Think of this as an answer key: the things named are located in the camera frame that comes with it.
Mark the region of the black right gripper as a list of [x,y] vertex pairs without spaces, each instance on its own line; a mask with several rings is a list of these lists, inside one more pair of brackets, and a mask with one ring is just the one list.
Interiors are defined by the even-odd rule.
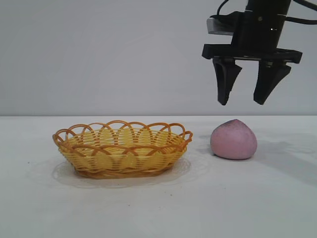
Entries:
[[230,44],[204,44],[202,57],[212,59],[217,100],[223,106],[242,68],[235,60],[256,60],[259,71],[254,101],[263,105],[278,83],[291,71],[286,62],[299,63],[302,52],[277,47],[285,16],[235,11],[207,19],[208,33],[232,36]]

